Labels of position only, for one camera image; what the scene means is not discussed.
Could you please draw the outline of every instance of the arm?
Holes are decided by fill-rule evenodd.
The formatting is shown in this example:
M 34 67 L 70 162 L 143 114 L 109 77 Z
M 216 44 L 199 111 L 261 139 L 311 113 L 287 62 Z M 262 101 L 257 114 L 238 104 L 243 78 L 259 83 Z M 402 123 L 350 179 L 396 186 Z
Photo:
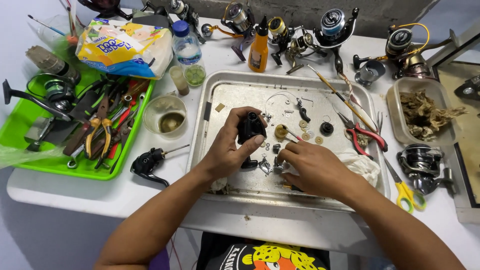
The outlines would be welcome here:
M 235 144 L 237 125 L 252 107 L 232 109 L 203 160 L 185 176 L 136 210 L 108 238 L 98 258 L 97 270 L 145 270 L 166 245 L 193 204 L 216 179 L 227 177 L 264 141 L 262 135 Z
M 310 194 L 339 200 L 361 215 L 398 269 L 465 269 L 425 224 L 347 169 L 327 148 L 304 141 L 288 143 L 278 159 L 300 174 L 283 173 L 287 181 Z

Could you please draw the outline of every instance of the yellow oil bottle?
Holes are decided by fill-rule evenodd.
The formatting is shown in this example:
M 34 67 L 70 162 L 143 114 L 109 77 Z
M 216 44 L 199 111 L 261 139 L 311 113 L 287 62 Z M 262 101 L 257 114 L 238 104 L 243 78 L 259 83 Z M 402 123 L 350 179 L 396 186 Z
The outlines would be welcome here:
M 250 47 L 250 54 L 248 56 L 248 66 L 255 72 L 264 72 L 267 66 L 268 59 L 268 25 L 267 15 L 264 15 L 263 20 L 257 26 L 257 34 L 255 41 Z

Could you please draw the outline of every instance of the black t-shirt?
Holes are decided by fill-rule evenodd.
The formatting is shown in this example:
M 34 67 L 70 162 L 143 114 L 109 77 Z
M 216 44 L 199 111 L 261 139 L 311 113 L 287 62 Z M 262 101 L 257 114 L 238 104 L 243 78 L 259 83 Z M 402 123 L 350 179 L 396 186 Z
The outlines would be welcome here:
M 328 270 L 328 251 L 203 233 L 197 270 Z

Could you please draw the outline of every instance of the hand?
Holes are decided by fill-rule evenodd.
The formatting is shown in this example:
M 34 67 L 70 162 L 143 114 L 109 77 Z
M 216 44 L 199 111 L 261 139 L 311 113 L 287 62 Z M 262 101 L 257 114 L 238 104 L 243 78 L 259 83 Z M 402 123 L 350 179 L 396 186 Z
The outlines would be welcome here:
M 244 142 L 243 145 L 237 149 L 237 145 L 235 144 L 239 133 L 237 125 L 240 121 L 243 121 L 251 111 L 258 114 L 264 126 L 267 126 L 267 123 L 260 115 L 261 110 L 253 107 L 241 107 L 230 110 L 224 126 L 216 135 L 215 141 L 208 150 L 208 153 L 198 164 L 198 167 L 206 170 L 212 182 L 227 177 L 238 170 L 243 161 L 255 152 L 265 140 L 262 135 L 257 135 Z
M 278 162 L 290 163 L 300 174 L 281 176 L 301 190 L 339 201 L 372 187 L 367 180 L 350 171 L 329 149 L 305 141 L 288 143 L 278 155 Z

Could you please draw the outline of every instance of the yellow-handled scissors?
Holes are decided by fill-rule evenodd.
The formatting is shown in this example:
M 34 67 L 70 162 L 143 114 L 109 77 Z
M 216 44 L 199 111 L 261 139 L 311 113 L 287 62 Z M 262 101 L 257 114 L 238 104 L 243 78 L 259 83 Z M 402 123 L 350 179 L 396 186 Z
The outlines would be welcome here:
M 403 182 L 402 179 L 400 179 L 400 176 L 398 176 L 398 174 L 392 168 L 387 159 L 385 159 L 385 163 L 387 164 L 388 170 L 390 171 L 393 179 L 395 180 L 395 186 L 398 190 L 398 198 L 396 199 L 396 204 L 410 214 L 413 213 L 414 208 L 419 211 L 424 210 L 425 207 L 427 207 L 427 202 L 425 201 L 423 195 L 419 192 L 411 191 L 407 184 Z M 405 209 L 405 207 L 402 205 L 402 202 L 405 202 L 408 205 L 408 209 Z

